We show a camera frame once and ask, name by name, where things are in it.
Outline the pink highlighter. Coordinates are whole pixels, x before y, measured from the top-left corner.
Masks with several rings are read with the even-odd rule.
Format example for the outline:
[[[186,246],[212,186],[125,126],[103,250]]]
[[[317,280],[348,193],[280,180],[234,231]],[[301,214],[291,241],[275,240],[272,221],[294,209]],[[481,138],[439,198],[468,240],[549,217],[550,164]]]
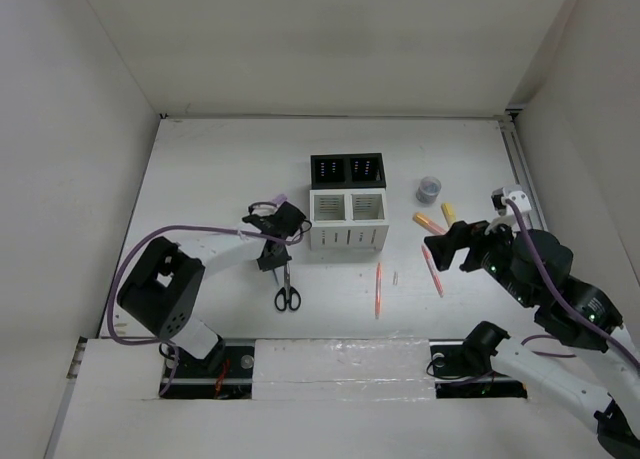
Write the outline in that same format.
[[[275,198],[273,198],[271,200],[272,204],[275,204],[276,206],[281,205],[282,203],[287,201],[287,196],[285,194],[279,194],[277,195]]]

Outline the orange pen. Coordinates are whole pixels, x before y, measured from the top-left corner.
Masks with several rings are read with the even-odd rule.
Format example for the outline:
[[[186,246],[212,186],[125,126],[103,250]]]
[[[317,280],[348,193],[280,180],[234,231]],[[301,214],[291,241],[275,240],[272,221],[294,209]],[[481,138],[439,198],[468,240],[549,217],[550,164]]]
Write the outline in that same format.
[[[381,314],[381,293],[382,293],[382,264],[378,262],[376,266],[375,277],[375,302],[374,302],[374,314],[375,319],[379,320]]]

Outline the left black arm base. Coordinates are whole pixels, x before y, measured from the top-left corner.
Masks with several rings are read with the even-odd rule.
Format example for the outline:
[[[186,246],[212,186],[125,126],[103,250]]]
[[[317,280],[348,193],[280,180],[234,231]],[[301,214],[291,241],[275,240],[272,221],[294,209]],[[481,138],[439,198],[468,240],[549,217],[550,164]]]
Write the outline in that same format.
[[[174,353],[159,346],[163,372],[159,385],[162,399],[174,400],[249,400],[252,398],[255,365],[254,340],[230,340],[220,362],[209,371],[185,351],[175,364]]]

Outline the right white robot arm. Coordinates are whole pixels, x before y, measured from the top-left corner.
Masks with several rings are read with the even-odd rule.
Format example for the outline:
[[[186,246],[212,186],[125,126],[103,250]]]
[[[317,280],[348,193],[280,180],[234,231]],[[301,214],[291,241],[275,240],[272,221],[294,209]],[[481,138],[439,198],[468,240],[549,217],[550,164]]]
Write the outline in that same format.
[[[548,232],[492,228],[486,221],[457,222],[445,234],[425,238],[423,248],[440,272],[458,251],[466,251],[461,271],[485,271],[519,305],[534,309],[535,323],[598,380],[592,384],[571,374],[482,321],[461,342],[447,349],[432,346],[426,372],[438,387],[469,391],[507,377],[580,420],[612,457],[638,457],[639,366],[631,359],[631,341],[608,296],[572,276],[570,249]]]

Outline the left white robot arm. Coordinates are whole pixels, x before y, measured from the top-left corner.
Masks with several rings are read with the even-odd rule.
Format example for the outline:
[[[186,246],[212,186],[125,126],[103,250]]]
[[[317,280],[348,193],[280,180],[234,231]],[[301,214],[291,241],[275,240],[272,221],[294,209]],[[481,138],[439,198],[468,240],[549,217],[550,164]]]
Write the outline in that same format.
[[[166,226],[142,240],[115,301],[156,340],[175,346],[174,360],[212,375],[224,361],[224,339],[193,317],[202,283],[254,261],[262,272],[287,269],[290,245],[301,241],[305,214],[285,201],[269,214],[253,206],[236,228]]]

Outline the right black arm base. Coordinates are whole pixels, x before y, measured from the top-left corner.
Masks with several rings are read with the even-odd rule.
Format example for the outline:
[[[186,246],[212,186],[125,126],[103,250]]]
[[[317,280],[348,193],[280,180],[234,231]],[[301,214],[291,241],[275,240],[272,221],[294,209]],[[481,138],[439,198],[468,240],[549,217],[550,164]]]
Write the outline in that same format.
[[[430,343],[425,373],[434,379],[437,399],[527,399],[526,387],[494,371],[477,372],[462,357],[461,341]]]

